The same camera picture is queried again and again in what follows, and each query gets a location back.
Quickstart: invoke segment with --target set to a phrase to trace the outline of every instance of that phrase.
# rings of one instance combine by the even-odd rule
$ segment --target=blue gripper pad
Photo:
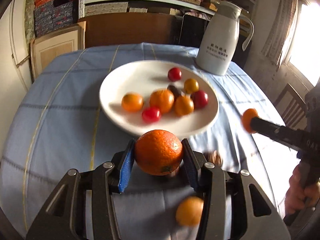
[[[120,168],[120,176],[119,176],[119,183],[118,183],[118,188],[119,192],[122,193],[125,188],[128,186],[130,175],[131,175],[131,170],[132,166],[134,163],[134,146],[135,146],[135,141],[131,140],[127,148],[124,152],[124,155],[121,159],[122,166]]]
[[[189,184],[195,191],[198,191],[201,167],[197,162],[188,140],[183,139],[181,143],[183,150],[183,163],[186,169]]]

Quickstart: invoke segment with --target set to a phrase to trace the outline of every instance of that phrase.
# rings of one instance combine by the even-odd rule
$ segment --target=red cherry tomato
[[[146,123],[158,122],[161,118],[160,109],[157,107],[148,107],[142,111],[142,119]]]
[[[203,90],[198,90],[191,95],[195,109],[204,108],[208,104],[208,94]]]
[[[168,71],[168,78],[171,82],[175,82],[181,79],[181,70],[178,67],[174,67]]]

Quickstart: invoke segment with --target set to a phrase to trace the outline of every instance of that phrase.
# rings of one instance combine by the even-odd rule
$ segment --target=white plate
[[[167,74],[173,67],[179,67],[182,72],[181,80],[174,83],[176,87],[183,88],[183,83],[188,78],[198,81],[199,88],[208,94],[209,102],[205,108],[183,117],[177,117],[172,110],[164,114],[159,122],[152,124],[143,122],[142,110],[129,113],[122,109],[122,97],[129,92],[142,95],[145,103],[143,108],[148,107],[151,93],[158,89],[166,89],[171,83]],[[219,113],[217,96],[206,81],[184,66],[158,60],[131,62],[113,70],[106,76],[100,87],[100,103],[103,111],[113,123],[137,136],[151,130],[161,129],[183,139],[207,130],[214,124]]]

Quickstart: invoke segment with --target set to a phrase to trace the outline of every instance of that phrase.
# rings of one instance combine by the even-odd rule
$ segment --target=window
[[[320,77],[320,6],[300,0],[291,46],[284,61],[296,68],[315,86]]]

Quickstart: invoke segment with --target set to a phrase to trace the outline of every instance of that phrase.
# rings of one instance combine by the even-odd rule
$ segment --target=white thermos jug
[[[201,41],[197,65],[215,75],[227,72],[239,38],[239,19],[250,25],[250,33],[242,44],[245,50],[253,35],[253,24],[245,16],[240,15],[241,8],[227,1],[220,1],[218,11],[212,17]]]

